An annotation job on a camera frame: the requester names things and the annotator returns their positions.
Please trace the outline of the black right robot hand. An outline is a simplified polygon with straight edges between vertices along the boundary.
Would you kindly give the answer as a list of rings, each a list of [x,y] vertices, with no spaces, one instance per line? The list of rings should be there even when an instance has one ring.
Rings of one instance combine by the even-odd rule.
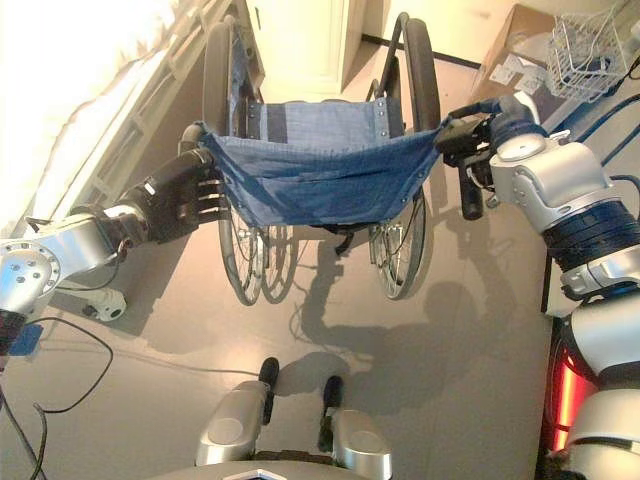
[[[528,134],[548,137],[532,108],[514,95],[482,100],[448,114],[434,146],[443,162],[458,171],[464,219],[480,219],[484,213],[482,192],[495,191],[490,159],[497,148]]]

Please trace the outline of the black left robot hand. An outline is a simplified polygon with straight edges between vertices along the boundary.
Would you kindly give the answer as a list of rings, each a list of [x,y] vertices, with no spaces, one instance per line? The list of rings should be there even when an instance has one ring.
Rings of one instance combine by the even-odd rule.
[[[200,225],[231,218],[222,174],[211,152],[196,148],[179,154],[148,177],[142,205],[149,239],[167,243]]]

